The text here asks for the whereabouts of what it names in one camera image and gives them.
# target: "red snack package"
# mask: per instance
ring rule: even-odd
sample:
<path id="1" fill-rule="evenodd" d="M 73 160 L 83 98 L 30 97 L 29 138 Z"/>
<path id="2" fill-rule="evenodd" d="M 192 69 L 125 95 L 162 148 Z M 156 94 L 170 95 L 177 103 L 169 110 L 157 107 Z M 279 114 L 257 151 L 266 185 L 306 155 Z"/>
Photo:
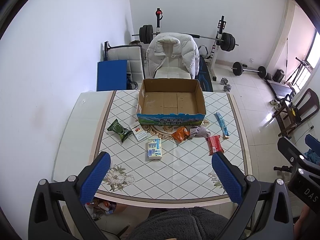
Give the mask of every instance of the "red snack package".
<path id="1" fill-rule="evenodd" d="M 188 138 L 189 135 L 190 133 L 188 132 L 187 128 L 182 126 L 172 134 L 172 137 L 177 141 L 182 142 L 185 138 Z"/>
<path id="2" fill-rule="evenodd" d="M 213 136 L 206 138 L 208 146 L 209 146 L 209 151 L 210 151 L 209 156 L 213 155 L 216 152 L 224 153 L 224 150 L 221 147 L 219 138 L 220 138 L 220 135 L 213 135 Z"/>

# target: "sneaker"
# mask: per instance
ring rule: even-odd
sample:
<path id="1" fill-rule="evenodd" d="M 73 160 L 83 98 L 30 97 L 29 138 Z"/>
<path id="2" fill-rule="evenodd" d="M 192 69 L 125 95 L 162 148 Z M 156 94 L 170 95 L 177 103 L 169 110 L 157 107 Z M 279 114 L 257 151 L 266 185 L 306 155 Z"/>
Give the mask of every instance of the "sneaker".
<path id="1" fill-rule="evenodd" d="M 273 106 L 276 106 L 276 105 L 278 104 L 278 101 L 275 100 L 275 99 L 272 99 L 272 100 L 270 101 L 270 104 L 272 104 Z"/>
<path id="2" fill-rule="evenodd" d="M 275 107 L 274 107 L 274 109 L 275 109 L 276 111 L 278 111 L 280 108 L 281 108 L 281 104 L 277 104 L 277 105 L 275 105 Z"/>

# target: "diamond pattern tablecloth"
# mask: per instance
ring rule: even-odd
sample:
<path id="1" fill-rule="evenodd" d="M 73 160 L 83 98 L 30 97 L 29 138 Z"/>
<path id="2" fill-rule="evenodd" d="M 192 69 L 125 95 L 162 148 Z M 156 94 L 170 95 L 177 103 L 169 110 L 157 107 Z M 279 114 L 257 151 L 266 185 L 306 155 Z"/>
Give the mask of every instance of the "diamond pattern tablecloth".
<path id="1" fill-rule="evenodd" d="M 137 119 L 136 107 L 139 92 L 117 91 L 103 132 L 100 151 L 110 154 L 112 166 L 99 189 L 123 196 L 151 199 L 197 199 L 226 195 L 219 178 L 211 166 L 208 145 L 203 137 L 192 138 L 178 144 L 170 136 L 163 136 L 163 127 L 155 127 L 147 138 L 162 139 L 162 159 L 149 160 L 147 139 L 140 142 L 131 135 L 123 143 L 119 135 L 107 131 L 117 118 L 125 128 Z M 203 125 L 211 134 L 220 134 L 225 156 L 244 173 L 243 155 L 231 106 L 224 93 L 204 92 L 207 115 Z M 213 113 L 219 112 L 230 133 L 229 139 L 222 138 L 222 131 Z"/>

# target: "metal screw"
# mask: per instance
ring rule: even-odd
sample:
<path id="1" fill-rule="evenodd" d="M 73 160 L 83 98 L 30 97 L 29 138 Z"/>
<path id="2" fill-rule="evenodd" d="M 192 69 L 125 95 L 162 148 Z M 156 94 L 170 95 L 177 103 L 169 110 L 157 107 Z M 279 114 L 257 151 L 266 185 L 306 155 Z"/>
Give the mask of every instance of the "metal screw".
<path id="1" fill-rule="evenodd" d="M 44 185 L 46 182 L 47 182 L 47 181 L 46 181 L 45 179 L 41 179 L 41 180 L 39 181 L 39 185 Z"/>
<path id="2" fill-rule="evenodd" d="M 253 182 L 255 180 L 255 177 L 252 175 L 248 175 L 247 180 Z"/>
<path id="3" fill-rule="evenodd" d="M 68 181 L 70 181 L 70 182 L 73 182 L 73 181 L 75 181 L 76 180 L 76 176 L 75 175 L 70 175 L 69 177 L 68 177 Z"/>
<path id="4" fill-rule="evenodd" d="M 223 91 L 230 92 L 231 91 L 231 85 L 230 84 L 224 85 L 223 86 Z"/>
<path id="5" fill-rule="evenodd" d="M 283 180 L 282 180 L 282 179 L 277 179 L 277 183 L 278 183 L 279 185 L 283 185 Z"/>

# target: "weight plate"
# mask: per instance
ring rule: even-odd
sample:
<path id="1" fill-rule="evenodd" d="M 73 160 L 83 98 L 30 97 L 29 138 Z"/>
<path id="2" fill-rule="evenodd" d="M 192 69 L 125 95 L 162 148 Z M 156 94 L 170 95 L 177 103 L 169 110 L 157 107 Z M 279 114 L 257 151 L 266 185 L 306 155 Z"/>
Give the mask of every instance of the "weight plate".
<path id="1" fill-rule="evenodd" d="M 152 25 L 147 25 L 146 38 L 147 38 L 147 43 L 150 44 L 151 41 L 153 40 L 153 27 L 152 27 Z"/>
<path id="2" fill-rule="evenodd" d="M 140 29 L 139 29 L 139 40 L 140 40 L 140 42 L 143 42 L 142 41 L 142 27 L 140 27 Z"/>
<path id="3" fill-rule="evenodd" d="M 233 63 L 232 68 L 235 68 L 232 71 L 236 76 L 240 76 L 243 72 L 243 66 L 240 62 Z"/>
<path id="4" fill-rule="evenodd" d="M 230 33 L 229 33 L 229 36 L 230 36 L 230 45 L 229 45 L 229 48 L 227 49 L 227 51 L 231 51 L 235 45 L 235 38 Z"/>
<path id="5" fill-rule="evenodd" d="M 141 40 L 144 44 L 148 44 L 147 42 L 147 25 L 143 25 L 141 29 Z"/>
<path id="6" fill-rule="evenodd" d="M 230 46 L 230 35 L 229 33 L 222 33 L 221 39 L 223 41 L 220 42 L 220 48 L 224 51 L 228 51 Z"/>
<path id="7" fill-rule="evenodd" d="M 233 47 L 232 47 L 231 51 L 234 50 L 235 46 L 236 46 L 236 39 L 233 36 L 232 36 L 232 38 L 233 38 Z"/>
<path id="8" fill-rule="evenodd" d="M 272 80 L 272 76 L 270 73 L 267 73 L 266 77 L 265 77 L 266 80 Z"/>
<path id="9" fill-rule="evenodd" d="M 265 78 L 266 76 L 267 76 L 267 70 L 266 70 L 266 68 L 264 67 L 264 66 L 260 66 L 259 68 L 258 68 L 258 76 L 260 77 L 260 78 Z"/>

